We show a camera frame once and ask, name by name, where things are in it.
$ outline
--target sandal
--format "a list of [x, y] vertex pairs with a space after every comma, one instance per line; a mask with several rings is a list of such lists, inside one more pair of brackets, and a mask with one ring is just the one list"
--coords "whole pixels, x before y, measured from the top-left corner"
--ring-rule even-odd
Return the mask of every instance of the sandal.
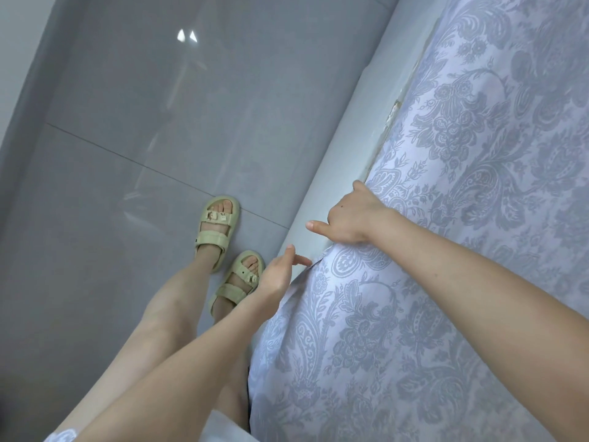
[[[220, 200], [231, 201], [231, 214], [225, 212], [209, 211], [211, 205], [214, 203], [218, 203]], [[219, 259], [215, 263], [212, 272], [217, 271], [223, 263], [223, 260], [225, 258], [225, 252], [227, 252], [229, 241], [231, 240], [231, 236], [233, 235], [233, 231], [235, 230], [235, 225], [237, 224], [237, 220], [239, 219], [239, 211], [239, 202], [233, 197], [228, 196], [215, 197], [209, 200], [207, 204], [204, 206], [204, 210], [202, 211], [202, 215], [200, 216], [201, 224], [215, 223], [219, 225], [229, 226], [229, 232], [225, 235], [224, 233], [220, 233], [219, 231], [201, 231], [200, 228], [202, 227], [202, 225], [198, 225], [198, 236], [196, 237], [196, 242], [194, 243], [194, 252], [196, 253], [198, 247], [205, 244], [217, 245], [221, 249], [221, 255], [219, 255]]]
[[[257, 274], [252, 273], [251, 271], [248, 270], [248, 268], [246, 268], [244, 266], [244, 264], [242, 264], [242, 261], [246, 260], [246, 258], [248, 258], [249, 256], [255, 256], [256, 259], [258, 259], [258, 273]], [[263, 271], [264, 271], [264, 260], [261, 258], [261, 255], [259, 255], [255, 251], [244, 251], [238, 257], [236, 257], [235, 260], [233, 261], [233, 264], [231, 265], [231, 268], [229, 270], [227, 270], [227, 273], [225, 274], [225, 278], [223, 279], [223, 283], [217, 289], [217, 291], [215, 292], [215, 294], [213, 295], [213, 297], [209, 301], [209, 311], [211, 312], [211, 315], [213, 314], [213, 304], [215, 303], [215, 300], [217, 299], [217, 297], [224, 297], [224, 298], [230, 300], [235, 305], [237, 305], [241, 301], [243, 301], [243, 299], [247, 295], [249, 295], [250, 293], [252, 293], [256, 289], [256, 287], [258, 286], [258, 283], [260, 282], [260, 276]], [[235, 273], [236, 275], [238, 275], [239, 278], [243, 282], [248, 284], [250, 287], [252, 287], [252, 289], [248, 293], [246, 293], [245, 291], [240, 289], [238, 286], [227, 283], [227, 281], [229, 280], [229, 276], [231, 276], [232, 273]]]

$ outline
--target floral pattern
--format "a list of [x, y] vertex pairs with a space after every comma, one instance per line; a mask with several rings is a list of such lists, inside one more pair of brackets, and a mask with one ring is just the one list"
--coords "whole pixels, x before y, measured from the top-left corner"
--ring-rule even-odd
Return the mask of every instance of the floral pattern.
[[[449, 0], [368, 178], [589, 316], [589, 0]], [[252, 434], [548, 441], [419, 285], [334, 245], [267, 326]]]

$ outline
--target glossy floor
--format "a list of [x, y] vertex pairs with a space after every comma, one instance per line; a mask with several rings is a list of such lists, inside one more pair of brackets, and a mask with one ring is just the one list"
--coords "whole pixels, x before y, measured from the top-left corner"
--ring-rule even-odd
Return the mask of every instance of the glossy floor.
[[272, 259], [392, 4], [92, 0], [0, 246], [0, 438], [83, 396], [212, 196], [244, 209], [227, 263]]

